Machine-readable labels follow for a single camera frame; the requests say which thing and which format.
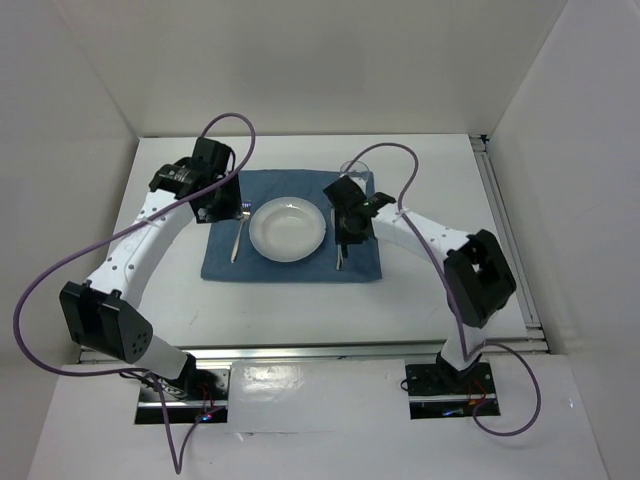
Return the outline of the silver fork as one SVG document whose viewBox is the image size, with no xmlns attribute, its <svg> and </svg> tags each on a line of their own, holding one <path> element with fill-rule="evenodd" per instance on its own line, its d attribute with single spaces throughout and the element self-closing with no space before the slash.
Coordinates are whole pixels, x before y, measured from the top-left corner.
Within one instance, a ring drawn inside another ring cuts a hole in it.
<svg viewBox="0 0 640 480">
<path fill-rule="evenodd" d="M 234 244 L 231 250 L 231 255 L 230 255 L 230 262 L 231 263 L 235 263 L 238 253 L 239 253 L 239 249 L 240 249 L 240 244 L 241 244 L 241 238 L 242 238 L 242 232 L 244 229 L 244 225 L 248 222 L 248 220 L 250 219 L 251 216 L 251 207 L 252 207 L 252 202 L 251 201 L 245 201 L 242 203 L 241 205 L 241 218 L 239 220 L 239 226 L 238 226 L 238 231 L 234 240 Z"/>
</svg>

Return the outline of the silver table knife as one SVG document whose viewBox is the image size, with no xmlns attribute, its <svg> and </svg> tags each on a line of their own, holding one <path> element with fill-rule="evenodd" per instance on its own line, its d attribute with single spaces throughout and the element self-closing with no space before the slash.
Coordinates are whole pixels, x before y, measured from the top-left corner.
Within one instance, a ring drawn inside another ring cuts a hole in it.
<svg viewBox="0 0 640 480">
<path fill-rule="evenodd" d="M 335 268 L 337 271 L 341 271 L 343 269 L 343 264 L 344 264 L 344 253 L 343 253 L 344 228 L 342 225 L 342 217 L 334 208 L 331 209 L 331 224 L 334 229 L 334 241 L 336 245 Z"/>
</svg>

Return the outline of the clear plastic cup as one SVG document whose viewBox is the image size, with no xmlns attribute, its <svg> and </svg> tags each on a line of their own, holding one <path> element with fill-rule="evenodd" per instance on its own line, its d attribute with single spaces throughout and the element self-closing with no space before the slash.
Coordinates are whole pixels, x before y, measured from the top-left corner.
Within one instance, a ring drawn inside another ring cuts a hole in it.
<svg viewBox="0 0 640 480">
<path fill-rule="evenodd" d="M 339 169 L 341 176 L 348 176 L 354 181 L 367 184 L 371 171 L 369 167 L 362 161 L 351 160 L 347 161 L 340 166 Z"/>
</svg>

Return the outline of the blue cloth napkin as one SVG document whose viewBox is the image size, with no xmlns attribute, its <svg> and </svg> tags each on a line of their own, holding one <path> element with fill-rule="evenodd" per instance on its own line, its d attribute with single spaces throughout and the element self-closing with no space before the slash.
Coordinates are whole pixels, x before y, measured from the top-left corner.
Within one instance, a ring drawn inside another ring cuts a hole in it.
<svg viewBox="0 0 640 480">
<path fill-rule="evenodd" d="M 251 202 L 251 213 L 270 200 L 299 197 L 310 201 L 330 221 L 331 205 L 323 189 L 338 178 L 336 171 L 304 169 L 243 170 L 239 174 L 242 199 Z M 378 243 L 368 240 L 348 249 L 343 267 L 336 268 L 334 227 L 327 225 L 322 244 L 309 256 L 292 263 L 271 261 L 260 255 L 243 230 L 235 262 L 230 261 L 238 231 L 236 220 L 210 226 L 201 278 L 235 283 L 370 283 L 382 278 Z"/>
</svg>

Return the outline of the clear glass plate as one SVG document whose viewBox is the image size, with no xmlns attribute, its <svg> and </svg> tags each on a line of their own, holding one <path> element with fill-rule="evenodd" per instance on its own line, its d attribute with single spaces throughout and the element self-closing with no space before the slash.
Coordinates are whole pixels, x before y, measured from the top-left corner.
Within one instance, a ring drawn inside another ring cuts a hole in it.
<svg viewBox="0 0 640 480">
<path fill-rule="evenodd" d="M 260 206 L 251 215 L 249 238 L 264 258 L 293 263 L 313 254 L 327 230 L 324 215 L 308 200 L 279 197 Z"/>
</svg>

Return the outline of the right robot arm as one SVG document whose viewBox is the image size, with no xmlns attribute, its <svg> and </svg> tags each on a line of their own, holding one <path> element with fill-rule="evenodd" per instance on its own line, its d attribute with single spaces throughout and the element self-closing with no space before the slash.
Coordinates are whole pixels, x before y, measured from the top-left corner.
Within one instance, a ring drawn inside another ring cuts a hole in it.
<svg viewBox="0 0 640 480">
<path fill-rule="evenodd" d="M 486 345 L 487 328 L 515 293 L 517 285 L 496 236 L 485 229 L 472 234 L 445 227 L 376 192 L 367 196 L 346 175 L 323 190 L 335 227 L 341 259 L 350 245 L 378 240 L 428 261 L 436 270 L 456 326 L 436 362 L 436 379 L 448 392 L 460 391 Z"/>
</svg>

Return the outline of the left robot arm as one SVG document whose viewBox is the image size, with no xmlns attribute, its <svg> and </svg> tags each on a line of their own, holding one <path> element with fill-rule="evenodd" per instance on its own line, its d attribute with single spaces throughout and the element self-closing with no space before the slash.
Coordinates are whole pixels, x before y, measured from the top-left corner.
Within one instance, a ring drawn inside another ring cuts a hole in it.
<svg viewBox="0 0 640 480">
<path fill-rule="evenodd" d="M 197 369 L 193 355 L 158 337 L 138 307 L 152 274 L 186 226 L 240 215 L 236 175 L 222 167 L 163 165 L 149 184 L 132 232 L 83 283 L 63 287 L 60 303 L 71 339 L 154 373 L 176 399 L 189 397 L 208 382 L 208 374 Z"/>
</svg>

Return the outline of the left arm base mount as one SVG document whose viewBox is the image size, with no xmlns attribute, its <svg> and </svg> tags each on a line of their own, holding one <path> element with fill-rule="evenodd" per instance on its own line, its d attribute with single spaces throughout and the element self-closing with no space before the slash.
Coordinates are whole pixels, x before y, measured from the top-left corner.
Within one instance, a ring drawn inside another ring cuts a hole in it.
<svg viewBox="0 0 640 480">
<path fill-rule="evenodd" d="M 160 379 L 164 393 L 169 423 L 171 425 L 192 424 L 203 415 L 205 424 L 222 424 L 228 419 L 228 396 L 231 380 L 229 366 L 209 369 L 211 378 L 197 386 L 195 392 L 184 393 Z M 150 378 L 140 386 L 136 413 L 136 425 L 160 425 L 164 423 L 160 394 Z"/>
</svg>

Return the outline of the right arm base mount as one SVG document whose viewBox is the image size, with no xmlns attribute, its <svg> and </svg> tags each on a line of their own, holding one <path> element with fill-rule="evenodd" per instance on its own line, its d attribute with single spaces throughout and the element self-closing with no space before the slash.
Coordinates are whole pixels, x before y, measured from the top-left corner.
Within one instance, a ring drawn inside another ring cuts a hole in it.
<svg viewBox="0 0 640 480">
<path fill-rule="evenodd" d="M 477 415 L 499 416 L 500 407 L 488 362 L 481 362 L 461 381 L 446 383 L 437 366 L 408 364 L 400 388 L 407 393 L 410 417 L 417 419 L 449 419 Z"/>
</svg>

